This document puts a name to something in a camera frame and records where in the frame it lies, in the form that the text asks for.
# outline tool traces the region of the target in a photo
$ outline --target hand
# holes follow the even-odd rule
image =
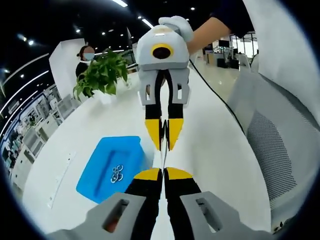
[[[181,16],[160,17],[159,24],[171,24],[179,28],[181,37],[186,43],[190,42],[194,38],[194,31],[192,30],[189,22]]]

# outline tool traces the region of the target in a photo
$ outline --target white pillar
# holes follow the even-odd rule
[[[80,62],[77,54],[84,45],[83,38],[61,41],[49,57],[52,76],[62,99],[73,96],[77,83],[76,68]]]

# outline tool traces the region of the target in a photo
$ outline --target computer monitor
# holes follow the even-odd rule
[[[229,48],[230,47],[229,41],[219,40],[219,47]]]

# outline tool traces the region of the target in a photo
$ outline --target black cable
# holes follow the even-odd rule
[[[214,92],[214,94],[225,104],[225,106],[228,108],[229,112],[234,116],[235,120],[237,121],[237,123],[239,124],[241,131],[243,132],[244,135],[245,131],[242,128],[236,114],[234,113],[234,111],[231,109],[231,107],[229,107],[229,105],[219,96],[219,94],[216,93],[216,91],[207,83],[207,81],[205,80],[205,78],[201,75],[201,73],[199,72],[199,70],[196,68],[195,64],[191,61],[191,59],[189,60],[190,63],[192,64],[192,66],[194,67],[195,71],[199,74],[199,76],[202,78],[202,80],[204,81],[204,83],[211,89],[212,92]]]

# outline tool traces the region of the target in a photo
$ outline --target blue tray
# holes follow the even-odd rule
[[[123,165],[123,179],[112,183],[113,168],[118,165]],[[76,190],[100,204],[115,192],[124,193],[134,176],[148,168],[140,137],[104,137],[86,164]]]

